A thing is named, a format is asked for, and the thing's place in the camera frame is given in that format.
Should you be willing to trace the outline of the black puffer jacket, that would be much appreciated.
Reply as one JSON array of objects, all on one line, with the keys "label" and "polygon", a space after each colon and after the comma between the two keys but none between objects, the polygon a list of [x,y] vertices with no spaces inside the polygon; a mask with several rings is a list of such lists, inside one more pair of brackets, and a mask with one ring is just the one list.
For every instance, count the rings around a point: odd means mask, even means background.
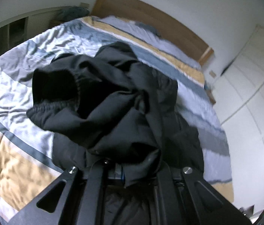
[{"label": "black puffer jacket", "polygon": [[122,42],[93,57],[63,54],[34,71],[27,116],[54,133],[54,164],[83,168],[105,160],[122,168],[122,184],[106,187],[104,224],[151,224],[154,179],[170,223],[186,220],[170,168],[203,172],[204,164],[198,130],[175,111],[177,90]]}]

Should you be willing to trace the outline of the striped duvet cover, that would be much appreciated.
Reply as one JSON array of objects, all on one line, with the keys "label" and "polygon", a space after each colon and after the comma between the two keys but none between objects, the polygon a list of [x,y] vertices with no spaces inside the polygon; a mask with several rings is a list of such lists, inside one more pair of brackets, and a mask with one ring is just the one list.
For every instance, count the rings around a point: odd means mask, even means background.
[{"label": "striped duvet cover", "polygon": [[0,56],[0,224],[7,224],[61,174],[52,162],[53,133],[26,116],[33,101],[34,70],[63,53],[94,56],[101,46],[116,41],[128,43],[141,62],[178,82],[175,110],[198,129],[204,179],[228,201],[234,200],[227,137],[204,90],[203,72],[98,19],[63,23]]}]

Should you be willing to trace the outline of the wooden nightstand right side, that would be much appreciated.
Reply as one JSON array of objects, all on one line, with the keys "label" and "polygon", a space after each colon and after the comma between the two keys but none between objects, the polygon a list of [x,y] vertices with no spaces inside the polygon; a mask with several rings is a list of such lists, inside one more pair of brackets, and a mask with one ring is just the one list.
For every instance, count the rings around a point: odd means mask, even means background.
[{"label": "wooden nightstand right side", "polygon": [[212,90],[210,89],[210,87],[207,84],[204,85],[204,89],[205,89],[205,92],[206,92],[212,106],[214,106],[216,104],[216,100],[212,94]]}]

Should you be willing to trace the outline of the white wardrobe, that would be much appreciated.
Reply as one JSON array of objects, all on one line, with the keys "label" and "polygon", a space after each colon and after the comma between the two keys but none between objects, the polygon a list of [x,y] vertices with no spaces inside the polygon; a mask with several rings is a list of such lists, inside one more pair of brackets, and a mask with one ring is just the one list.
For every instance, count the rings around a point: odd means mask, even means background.
[{"label": "white wardrobe", "polygon": [[226,132],[234,205],[264,209],[264,27],[257,26],[215,82],[214,109]]}]

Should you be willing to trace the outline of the light blue pillow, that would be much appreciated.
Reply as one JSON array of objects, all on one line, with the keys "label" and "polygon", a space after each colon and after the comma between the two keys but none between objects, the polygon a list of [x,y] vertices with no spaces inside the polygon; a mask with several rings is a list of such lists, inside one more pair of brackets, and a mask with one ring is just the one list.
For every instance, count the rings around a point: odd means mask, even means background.
[{"label": "light blue pillow", "polygon": [[100,18],[98,19],[98,21],[111,25],[123,32],[126,32],[158,48],[159,50],[174,56],[175,58],[189,65],[190,67],[202,71],[202,68],[197,61],[187,56],[182,50],[180,50],[172,42],[163,39],[160,36],[159,32],[150,25],[138,21],[119,18],[116,16],[108,16],[105,18]]}]

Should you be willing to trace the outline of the white shelf unit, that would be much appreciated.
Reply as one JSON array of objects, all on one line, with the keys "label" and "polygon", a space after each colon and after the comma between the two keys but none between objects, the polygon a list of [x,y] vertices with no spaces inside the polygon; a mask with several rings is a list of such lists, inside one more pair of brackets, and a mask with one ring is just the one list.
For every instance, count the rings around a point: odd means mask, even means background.
[{"label": "white shelf unit", "polygon": [[68,6],[34,10],[0,22],[0,55],[50,29],[51,21],[67,8]]}]

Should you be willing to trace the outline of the dark cushion by shelf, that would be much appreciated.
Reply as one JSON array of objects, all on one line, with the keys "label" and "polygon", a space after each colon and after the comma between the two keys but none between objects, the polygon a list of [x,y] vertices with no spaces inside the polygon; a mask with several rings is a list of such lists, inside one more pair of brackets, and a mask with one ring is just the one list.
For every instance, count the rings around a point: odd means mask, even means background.
[{"label": "dark cushion by shelf", "polygon": [[62,9],[55,17],[57,21],[68,22],[77,18],[85,17],[89,15],[89,10],[83,7],[69,7]]}]

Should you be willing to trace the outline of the wooden headboard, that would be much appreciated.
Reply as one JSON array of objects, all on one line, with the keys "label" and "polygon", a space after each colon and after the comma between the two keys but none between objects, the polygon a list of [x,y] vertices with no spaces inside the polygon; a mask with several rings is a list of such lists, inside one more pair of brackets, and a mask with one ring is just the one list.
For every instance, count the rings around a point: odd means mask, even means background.
[{"label": "wooden headboard", "polygon": [[103,18],[114,15],[152,26],[162,38],[176,45],[201,66],[214,55],[214,50],[184,24],[140,0],[96,0],[91,15]]}]

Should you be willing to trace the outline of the beige wall switch plate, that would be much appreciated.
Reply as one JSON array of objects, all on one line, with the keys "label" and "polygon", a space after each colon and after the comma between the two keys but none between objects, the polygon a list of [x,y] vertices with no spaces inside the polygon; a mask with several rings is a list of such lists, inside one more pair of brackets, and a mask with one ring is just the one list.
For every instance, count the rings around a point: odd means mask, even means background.
[{"label": "beige wall switch plate", "polygon": [[212,77],[212,78],[216,78],[216,73],[214,71],[210,71],[209,72],[209,75]]}]

